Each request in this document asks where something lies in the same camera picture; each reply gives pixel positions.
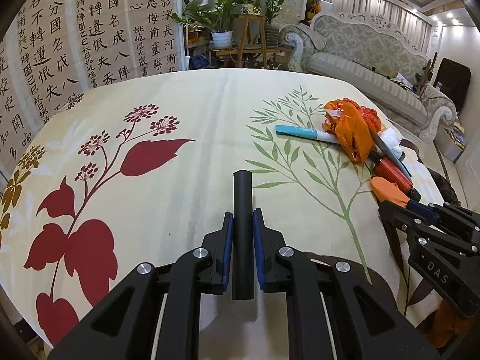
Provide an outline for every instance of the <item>white tissue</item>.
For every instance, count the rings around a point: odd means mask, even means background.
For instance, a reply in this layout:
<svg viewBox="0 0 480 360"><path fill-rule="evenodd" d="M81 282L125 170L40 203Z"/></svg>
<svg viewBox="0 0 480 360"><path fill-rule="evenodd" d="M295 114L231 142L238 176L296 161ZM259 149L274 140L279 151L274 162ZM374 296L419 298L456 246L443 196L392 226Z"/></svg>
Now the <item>white tissue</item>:
<svg viewBox="0 0 480 360"><path fill-rule="evenodd" d="M402 156L403 150L400 147L401 138L397 135L397 132L394 128L388 128L385 131L380 131L378 136L383 142L385 142L395 157L400 158Z"/></svg>

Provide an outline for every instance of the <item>sofa cushion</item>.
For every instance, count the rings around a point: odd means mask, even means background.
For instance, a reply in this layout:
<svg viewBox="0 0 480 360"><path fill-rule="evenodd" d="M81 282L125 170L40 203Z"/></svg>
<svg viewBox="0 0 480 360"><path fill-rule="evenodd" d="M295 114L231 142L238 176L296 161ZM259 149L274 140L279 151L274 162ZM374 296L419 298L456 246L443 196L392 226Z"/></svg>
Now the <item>sofa cushion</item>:
<svg viewBox="0 0 480 360"><path fill-rule="evenodd" d="M358 23L344 23L339 15L326 13L318 16L314 22L314 30L326 39L322 51L340 58L357 62L367 68L375 66L377 71L390 77L401 73L412 84L416 82L415 74L423 73L428 58L413 49L407 49L394 35L376 31L371 26Z"/></svg>
<svg viewBox="0 0 480 360"><path fill-rule="evenodd" d="M419 126L423 126L427 121L425 107L412 93L355 62L327 52L317 52L308 58L307 68L313 73L344 80L354 85L366 96L384 104Z"/></svg>

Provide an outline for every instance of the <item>curtain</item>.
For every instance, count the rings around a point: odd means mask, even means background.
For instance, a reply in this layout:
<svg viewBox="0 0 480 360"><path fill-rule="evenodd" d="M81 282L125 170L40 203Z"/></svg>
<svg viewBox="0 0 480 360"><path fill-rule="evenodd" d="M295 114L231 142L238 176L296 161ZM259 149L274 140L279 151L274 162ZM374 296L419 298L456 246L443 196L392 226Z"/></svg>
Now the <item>curtain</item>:
<svg viewBox="0 0 480 360"><path fill-rule="evenodd" d="M325 0L333 3L334 12L367 13L383 16L385 20L397 25L400 31L410 39L417 49L427 52L431 36L430 23L411 14L406 9L386 0Z"/></svg>

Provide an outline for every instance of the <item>sofa armrest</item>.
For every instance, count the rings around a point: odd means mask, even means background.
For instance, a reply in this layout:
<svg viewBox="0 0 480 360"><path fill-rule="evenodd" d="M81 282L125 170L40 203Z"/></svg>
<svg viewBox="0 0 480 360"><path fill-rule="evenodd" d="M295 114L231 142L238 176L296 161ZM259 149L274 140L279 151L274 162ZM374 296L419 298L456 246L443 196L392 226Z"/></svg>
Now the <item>sofa armrest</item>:
<svg viewBox="0 0 480 360"><path fill-rule="evenodd" d="M450 112L443 112L440 118L440 125L447 128L452 128L457 118L457 109L453 101L448 96L434 88L433 85L428 84L420 98L423 106L425 107L428 115L428 119L431 120L438 109L441 107L447 107Z"/></svg>
<svg viewBox="0 0 480 360"><path fill-rule="evenodd" d="M303 24L283 26L278 40L284 45L293 47L289 69L300 73L307 57L321 52L326 44L325 39L320 34Z"/></svg>

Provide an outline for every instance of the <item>white door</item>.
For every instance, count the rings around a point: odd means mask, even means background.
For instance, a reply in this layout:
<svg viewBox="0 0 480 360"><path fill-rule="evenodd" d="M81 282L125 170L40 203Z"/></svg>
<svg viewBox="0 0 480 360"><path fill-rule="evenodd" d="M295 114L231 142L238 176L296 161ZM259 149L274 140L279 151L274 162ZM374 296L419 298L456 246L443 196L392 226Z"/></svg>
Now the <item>white door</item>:
<svg viewBox="0 0 480 360"><path fill-rule="evenodd" d="M455 164L469 209L480 212L480 130Z"/></svg>

